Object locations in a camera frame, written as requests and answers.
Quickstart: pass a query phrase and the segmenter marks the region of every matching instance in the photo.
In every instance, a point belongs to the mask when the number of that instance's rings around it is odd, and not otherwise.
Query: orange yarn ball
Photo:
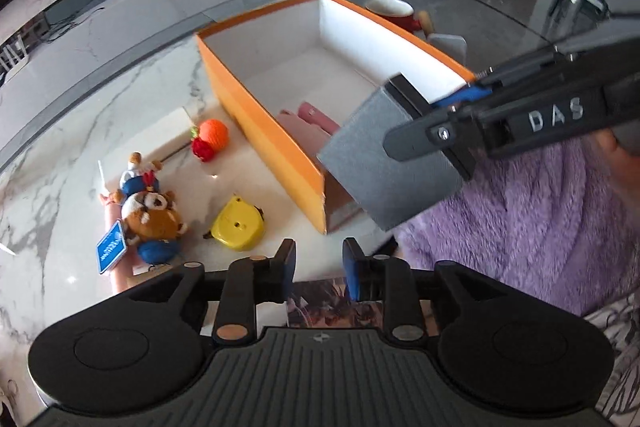
[[[229,145],[229,130],[220,120],[207,120],[200,125],[200,138],[213,147],[215,152]]]

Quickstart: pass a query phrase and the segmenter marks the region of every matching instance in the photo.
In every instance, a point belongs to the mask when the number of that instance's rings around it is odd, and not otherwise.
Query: purple blanket
[[[412,267],[451,259],[574,314],[640,283],[638,227],[579,139],[508,160],[396,230]]]

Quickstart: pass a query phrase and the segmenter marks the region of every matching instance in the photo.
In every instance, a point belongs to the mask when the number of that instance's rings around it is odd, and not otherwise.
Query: crosshair logo
[[[314,340],[317,343],[323,344],[325,342],[328,342],[331,340],[331,336],[326,334],[326,333],[318,333],[317,335],[314,335]]]

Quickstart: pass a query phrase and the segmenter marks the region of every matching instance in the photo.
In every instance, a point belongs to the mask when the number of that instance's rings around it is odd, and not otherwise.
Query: toy tag
[[[111,230],[105,234],[95,248],[98,254],[98,270],[106,272],[127,253],[127,242],[124,237],[121,220],[113,223]]]

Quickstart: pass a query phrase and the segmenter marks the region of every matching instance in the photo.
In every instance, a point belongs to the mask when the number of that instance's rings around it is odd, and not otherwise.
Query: orange box
[[[339,227],[357,207],[277,114],[296,113],[309,102],[343,124],[397,73],[428,101],[474,77],[418,37],[345,0],[283,0],[214,23],[196,38],[223,107],[321,233]]]

